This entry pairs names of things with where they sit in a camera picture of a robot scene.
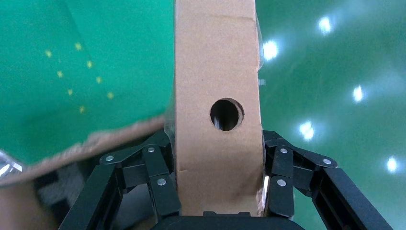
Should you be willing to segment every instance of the metal rivet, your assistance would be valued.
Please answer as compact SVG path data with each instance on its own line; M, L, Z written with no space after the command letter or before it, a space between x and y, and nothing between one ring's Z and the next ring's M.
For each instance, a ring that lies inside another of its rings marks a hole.
M279 179L276 183L278 183L279 186L284 187L286 186L286 182L282 179Z
M331 161L330 161L329 159L324 159L323 162L324 162L325 164L331 164Z
M163 186L164 184L166 184L165 179L158 179L158 185Z

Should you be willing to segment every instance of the yellow dot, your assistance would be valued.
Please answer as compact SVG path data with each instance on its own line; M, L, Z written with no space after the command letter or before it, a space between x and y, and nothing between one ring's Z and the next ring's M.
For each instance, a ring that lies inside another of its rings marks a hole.
M109 93L107 94L107 97L108 97L109 99L113 99L113 98L114 98L114 93L109 92Z
M52 52L51 52L51 50L47 49L47 50L45 51L45 55L46 55L48 58L52 57Z
M76 48L77 51L81 51L82 50L82 45L79 42L77 42L77 43L75 43L75 48Z
M92 62L92 61L88 61L87 65L88 65L88 68L92 68L92 67L93 67L93 62Z

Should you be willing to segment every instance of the screw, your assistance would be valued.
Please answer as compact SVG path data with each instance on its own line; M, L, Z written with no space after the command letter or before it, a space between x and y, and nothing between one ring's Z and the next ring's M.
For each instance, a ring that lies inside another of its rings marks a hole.
M106 157L106 161L112 161L113 159L114 159L113 156L107 156L107 157Z
M279 186L284 187L286 186L286 182L282 179L279 179L276 183L278 183Z
M158 179L158 185L163 186L164 184L166 184L165 179Z
M324 162L325 164L331 164L331 161L330 161L329 159L324 159L323 162Z

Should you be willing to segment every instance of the cardboard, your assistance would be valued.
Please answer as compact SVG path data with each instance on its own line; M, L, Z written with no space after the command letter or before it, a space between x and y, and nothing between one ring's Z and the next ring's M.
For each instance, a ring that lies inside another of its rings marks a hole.
M175 21L175 151L182 214L249 211L256 216L263 147L255 1L176 0ZM216 128L211 118L220 99L238 108L238 124L230 131Z
M0 188L0 223L2 230L58 228L50 210L38 202L31 182Z

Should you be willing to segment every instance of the cardboard box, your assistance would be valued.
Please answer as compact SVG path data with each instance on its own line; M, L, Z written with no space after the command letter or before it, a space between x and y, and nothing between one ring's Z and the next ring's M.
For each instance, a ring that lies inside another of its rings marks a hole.
M257 215L264 167L258 43L254 0L176 0L175 151L183 215Z

